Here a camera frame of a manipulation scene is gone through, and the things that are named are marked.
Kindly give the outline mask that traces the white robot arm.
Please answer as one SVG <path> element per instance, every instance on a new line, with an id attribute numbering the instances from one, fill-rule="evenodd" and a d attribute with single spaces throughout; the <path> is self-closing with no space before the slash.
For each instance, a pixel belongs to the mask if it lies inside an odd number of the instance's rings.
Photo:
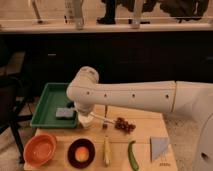
<path id="1" fill-rule="evenodd" d="M 100 84 L 98 72 L 84 66 L 68 85 L 66 93 L 82 115 L 91 113 L 95 104 L 102 104 L 191 116 L 201 128 L 193 171 L 213 171 L 213 83 Z"/>

